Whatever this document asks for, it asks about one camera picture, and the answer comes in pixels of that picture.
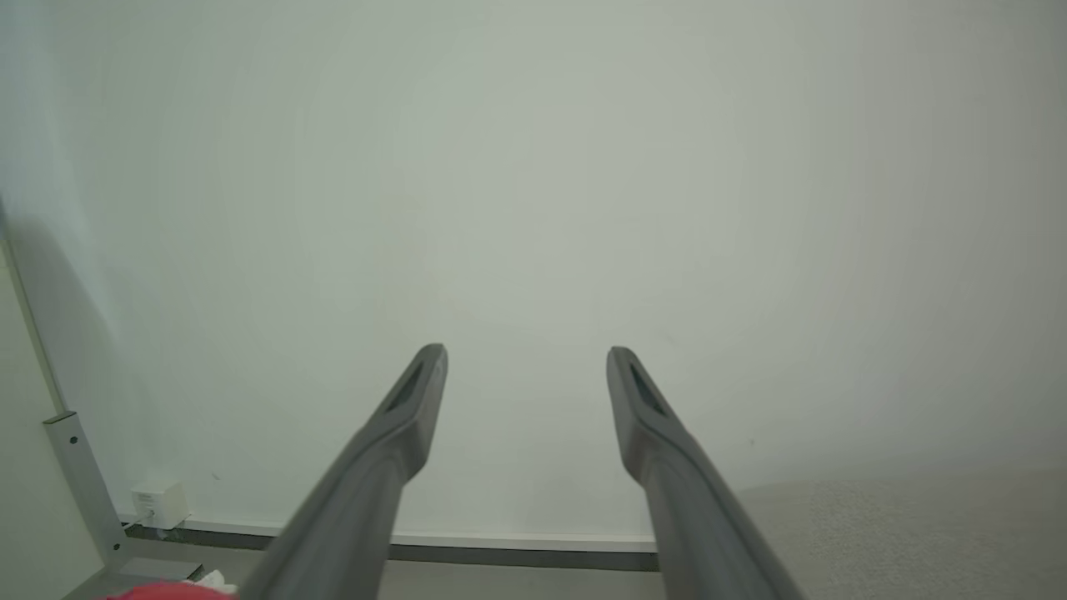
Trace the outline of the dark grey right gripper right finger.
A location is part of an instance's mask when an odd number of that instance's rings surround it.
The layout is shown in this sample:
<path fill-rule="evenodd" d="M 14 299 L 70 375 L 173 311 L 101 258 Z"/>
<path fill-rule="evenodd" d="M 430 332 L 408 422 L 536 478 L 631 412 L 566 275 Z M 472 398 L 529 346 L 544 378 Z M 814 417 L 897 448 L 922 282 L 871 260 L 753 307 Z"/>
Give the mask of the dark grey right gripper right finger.
<path fill-rule="evenodd" d="M 606 377 L 622 463 L 644 490 L 664 596 L 803 597 L 637 354 L 611 348 Z"/>

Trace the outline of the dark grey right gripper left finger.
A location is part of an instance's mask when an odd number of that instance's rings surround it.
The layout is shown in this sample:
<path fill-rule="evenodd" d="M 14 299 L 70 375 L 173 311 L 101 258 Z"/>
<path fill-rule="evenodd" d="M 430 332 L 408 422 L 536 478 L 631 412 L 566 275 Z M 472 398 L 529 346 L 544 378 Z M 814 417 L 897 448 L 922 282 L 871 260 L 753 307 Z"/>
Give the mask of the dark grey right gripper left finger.
<path fill-rule="evenodd" d="M 403 488 L 429 459 L 448 373 L 423 346 L 240 585 L 241 599 L 375 599 Z"/>

